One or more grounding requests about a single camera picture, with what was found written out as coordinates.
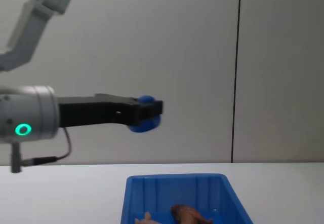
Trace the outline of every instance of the small toy figure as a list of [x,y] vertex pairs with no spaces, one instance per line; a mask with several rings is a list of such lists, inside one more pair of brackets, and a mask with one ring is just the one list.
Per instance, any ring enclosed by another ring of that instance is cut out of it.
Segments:
[[171,215],[177,224],[213,224],[213,220],[206,220],[194,208],[186,205],[174,205]]
[[146,212],[144,215],[144,219],[139,220],[135,219],[135,224],[160,224],[156,221],[151,220],[151,214],[149,212]]

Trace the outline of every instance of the white arm segment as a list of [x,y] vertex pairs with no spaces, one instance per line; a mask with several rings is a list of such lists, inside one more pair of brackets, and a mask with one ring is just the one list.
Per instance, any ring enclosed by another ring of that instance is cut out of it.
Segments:
[[29,0],[24,4],[6,50],[0,54],[0,71],[28,63],[45,26],[54,14],[63,15],[70,0]]

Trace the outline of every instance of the blue plastic bin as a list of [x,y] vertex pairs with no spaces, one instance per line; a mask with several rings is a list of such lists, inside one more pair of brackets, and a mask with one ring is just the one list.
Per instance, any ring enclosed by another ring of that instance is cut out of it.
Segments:
[[127,179],[121,224],[134,224],[149,211],[152,220],[175,224],[174,204],[196,208],[213,224],[252,224],[226,176],[175,174],[132,176]]

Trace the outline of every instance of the metal cylinder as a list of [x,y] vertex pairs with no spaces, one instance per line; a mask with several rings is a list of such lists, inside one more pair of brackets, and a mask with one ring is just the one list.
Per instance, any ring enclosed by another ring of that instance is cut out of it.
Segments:
[[59,127],[59,109],[48,86],[0,87],[0,140],[50,139]]

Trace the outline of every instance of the white table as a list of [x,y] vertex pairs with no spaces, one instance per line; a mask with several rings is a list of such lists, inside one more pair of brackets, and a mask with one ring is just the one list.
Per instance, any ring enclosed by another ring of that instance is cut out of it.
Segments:
[[222,173],[254,223],[324,223],[324,163],[0,167],[0,223],[118,224],[127,177]]

